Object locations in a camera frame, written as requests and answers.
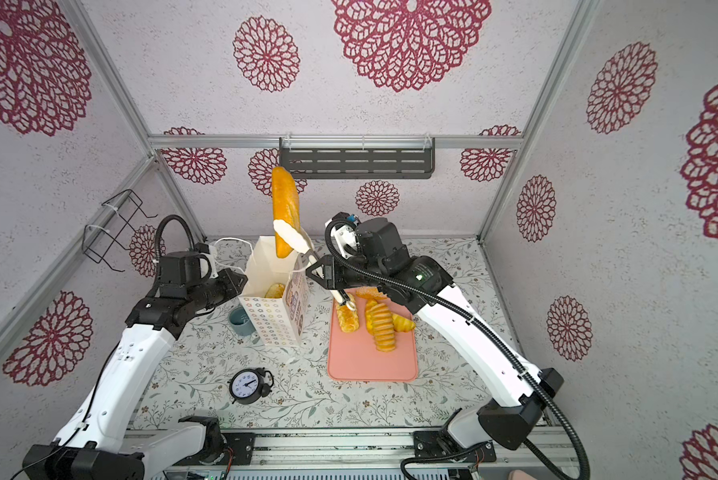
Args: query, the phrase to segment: zip tie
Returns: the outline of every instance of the zip tie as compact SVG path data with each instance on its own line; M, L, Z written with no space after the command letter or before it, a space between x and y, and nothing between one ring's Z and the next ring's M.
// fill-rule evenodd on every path
M103 228L103 227L100 226L100 225L87 225L87 228L97 228L98 230L103 230L106 234L110 234L110 233L111 233L111 230L109 230L109 229L107 229L107 228Z

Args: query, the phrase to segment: clock face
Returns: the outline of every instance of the clock face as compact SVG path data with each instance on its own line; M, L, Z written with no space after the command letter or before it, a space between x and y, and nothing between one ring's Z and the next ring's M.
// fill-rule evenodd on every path
M231 383L231 393L239 398L247 398L258 389L258 375L255 372L242 372Z

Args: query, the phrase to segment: floral tablecloth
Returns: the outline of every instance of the floral tablecloth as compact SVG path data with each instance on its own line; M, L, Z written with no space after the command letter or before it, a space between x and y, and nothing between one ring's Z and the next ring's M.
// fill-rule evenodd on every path
M411 254L440 262L483 318L513 345L475 239L405 240ZM319 254L324 245L317 246ZM249 248L224 242L220 258L244 267ZM418 378L402 382L335 382L327 376L331 297L309 281L311 298L300 348L265 346L257 335L236 336L229 302L194 319L162 360L132 420L132 428L173 426L187 415L217 416L222 428L439 426L460 407L484 403L489 392L455 349L423 322L415 330ZM276 377L267 398L231 404L228 381L244 368Z

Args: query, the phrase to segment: wall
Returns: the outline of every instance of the wall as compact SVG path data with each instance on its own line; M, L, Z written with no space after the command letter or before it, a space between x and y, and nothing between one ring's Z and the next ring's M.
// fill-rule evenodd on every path
M51 442L71 418L121 337L124 319L153 282L154 227L174 212L153 171L134 191L143 199L143 211L156 217L136 213L137 232L125 226L120 236L131 252L114 246L105 256L124 272L85 260L0 366L0 478L16 472L31 445ZM122 214L130 211L128 203ZM123 225L114 218L109 227L118 231ZM103 251L108 243L100 240L95 248ZM187 248L174 222L164 231L164 244L167 251Z
M57 6L24 5L0 6L0 322L142 158Z
M519 134L576 2L371 4L85 2L160 134ZM276 149L165 156L208 234L272 233ZM438 150L430 180L303 182L303 225L321 234L344 210L474 235L508 159Z
M718 478L718 2L604 3L487 252L595 478Z

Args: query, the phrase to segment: black hose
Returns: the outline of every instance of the black hose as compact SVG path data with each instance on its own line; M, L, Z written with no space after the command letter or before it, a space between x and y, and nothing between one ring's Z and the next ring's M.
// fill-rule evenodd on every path
M410 475L410 472L407 471L407 465L411 463L439 463L439 462L446 462L447 460L454 460L455 458L460 458L462 456L466 456L470 454L471 452L476 452L478 449L484 447L487 445L487 442L481 442L477 445L472 445L469 448L466 448L465 450L461 450L460 452L456 453L450 453L450 455L441 456L441 457L410 457L405 458L402 460L402 463L399 465L399 468L402 470L402 475L407 480L417 480L414 476Z
M330 254L333 255L335 258L335 261L339 264L345 266L346 268L353 270L354 272L357 272L358 274L362 274L366 277L372 278L374 280L377 280L382 283L387 283L389 285L398 286L400 288L403 288L405 290L408 290L412 293L416 293L420 296L422 296L424 299L429 300L431 302L439 303L441 306L444 306L453 312L456 312L458 315L462 316L464 319L468 320L471 325L476 326L479 331L481 331L497 348L500 350L501 353L503 353L504 356L508 359L508 361L511 363L511 366L517 370L517 372L522 372L521 376L522 378L529 384L530 387L538 394L538 396L544 401L544 403L548 406L549 410L554 414L557 420L559 420L559 423L561 424L562 428L564 428L565 433L570 438L570 443L573 445L573 448L575 449L575 454L578 457L578 464L580 466L580 473L577 478L572 478L570 476L567 476L559 470L558 467L554 465L551 460L549 460L532 442L525 439L524 444L527 446L527 448L535 455L537 458L558 478L562 478L563 480L589 480L591 477L591 467L589 465L589 458L586 455L586 449L584 448L584 444L581 442L580 437L578 437L578 433L575 431L575 428L573 428L573 425L570 423L570 420L567 419L567 417L562 413L562 410L556 406L556 403L554 403L554 400L551 398L551 396L546 393L545 390L540 388L538 385L538 382L535 381L532 374L530 372L527 372L527 370L524 369L522 366L522 363L519 361L519 359L509 350L509 348L506 346L505 343L499 338L499 336L493 332L492 330L489 330L482 322L477 321L473 318L473 316L467 312L466 310L460 308L460 306L455 305L452 302L449 302L439 296L431 295L431 293L426 292L425 290L420 290L412 285L408 285L407 283L401 282L399 280L395 280L393 278L375 274L374 272L370 272L369 270L365 270L360 268L359 266L355 266L354 264L348 262L345 258L343 258L343 255L337 250L335 245L332 243L332 229L335 228L335 226L338 225L350 225L351 228L354 230L356 227L353 225L352 222L346 219L337 219L333 220L327 225L327 228L325 229L325 245L327 245L327 249L330 251Z
M154 264L156 265L156 269L154 271L154 285L151 287L151 290L148 292L147 296L156 295L156 290L159 286L159 276L162 273L162 254L164 253L162 252L162 232L164 232L164 228L172 220L177 220L183 226L183 230L185 230L185 235L189 238L189 250L191 250L191 252L196 251L196 245L194 244L194 236L191 234L191 229L189 228L189 225L185 223L185 220L183 220L181 216L168 215L162 218L162 221L159 222L159 226L156 227L156 233L154 234Z

